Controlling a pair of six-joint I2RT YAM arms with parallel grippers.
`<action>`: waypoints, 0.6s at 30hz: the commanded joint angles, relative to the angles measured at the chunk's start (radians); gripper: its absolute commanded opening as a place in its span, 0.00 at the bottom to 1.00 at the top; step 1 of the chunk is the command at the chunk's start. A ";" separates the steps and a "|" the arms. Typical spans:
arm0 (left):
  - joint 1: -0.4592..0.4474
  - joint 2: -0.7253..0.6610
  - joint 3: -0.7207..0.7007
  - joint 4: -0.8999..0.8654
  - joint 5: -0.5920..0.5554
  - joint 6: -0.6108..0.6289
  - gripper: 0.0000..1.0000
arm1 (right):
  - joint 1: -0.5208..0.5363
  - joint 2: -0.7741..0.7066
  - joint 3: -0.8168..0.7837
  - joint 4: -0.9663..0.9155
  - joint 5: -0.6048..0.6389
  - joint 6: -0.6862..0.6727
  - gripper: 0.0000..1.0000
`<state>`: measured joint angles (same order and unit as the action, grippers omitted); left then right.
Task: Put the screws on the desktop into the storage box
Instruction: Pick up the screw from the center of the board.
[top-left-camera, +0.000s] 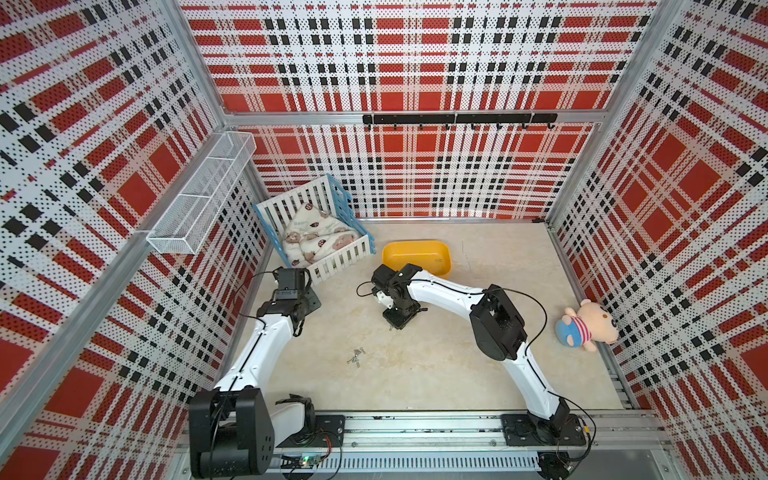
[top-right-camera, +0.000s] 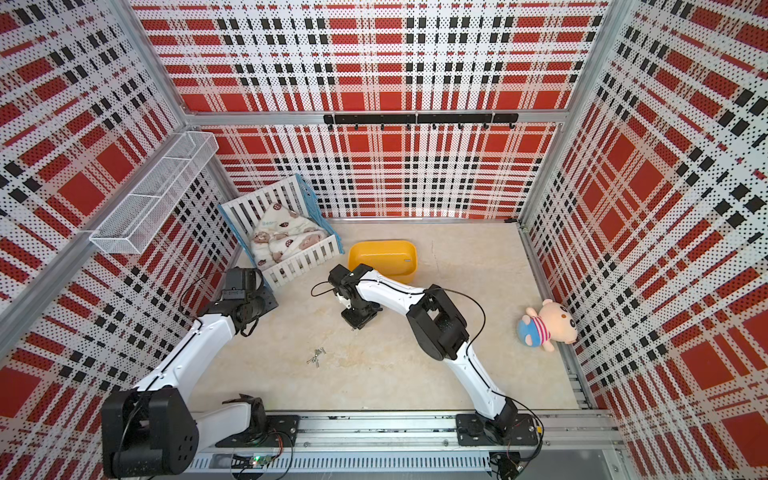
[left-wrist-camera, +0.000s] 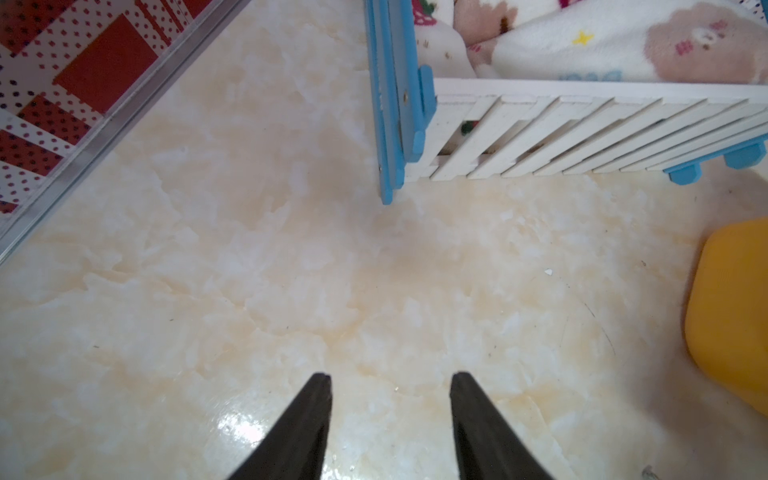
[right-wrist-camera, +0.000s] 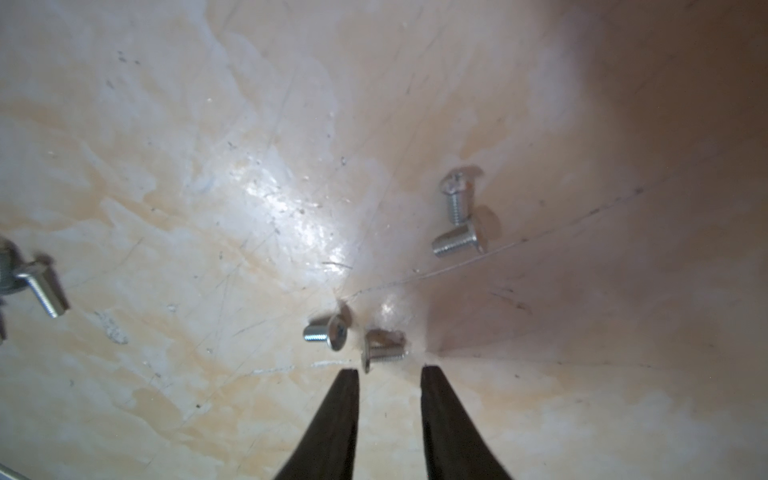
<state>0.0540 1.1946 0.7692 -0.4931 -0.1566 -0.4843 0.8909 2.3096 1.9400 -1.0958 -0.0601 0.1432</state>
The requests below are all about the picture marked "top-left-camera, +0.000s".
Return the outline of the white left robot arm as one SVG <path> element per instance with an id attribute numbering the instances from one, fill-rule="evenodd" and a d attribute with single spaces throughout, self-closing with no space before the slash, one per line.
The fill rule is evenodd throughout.
<path id="1" fill-rule="evenodd" d="M 262 475 L 279 444 L 316 430 L 310 398 L 291 395 L 274 408 L 267 405 L 266 387 L 282 351 L 321 306 L 307 270 L 280 267 L 271 274 L 277 288 L 257 310 L 246 346 L 214 387 L 198 391 L 188 403 L 195 479 Z"/>

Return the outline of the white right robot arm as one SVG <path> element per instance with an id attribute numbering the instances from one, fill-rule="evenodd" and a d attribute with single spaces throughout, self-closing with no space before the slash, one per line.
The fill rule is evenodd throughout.
<path id="1" fill-rule="evenodd" d="M 468 320 L 478 349 L 504 367 L 521 393 L 536 440 L 544 445 L 574 445 L 578 438 L 586 438 L 570 402 L 553 390 L 538 366 L 523 316 L 505 288 L 460 285 L 413 264 L 398 271 L 382 264 L 370 283 L 371 294 L 385 307 L 383 317 L 398 330 L 429 306 Z"/>

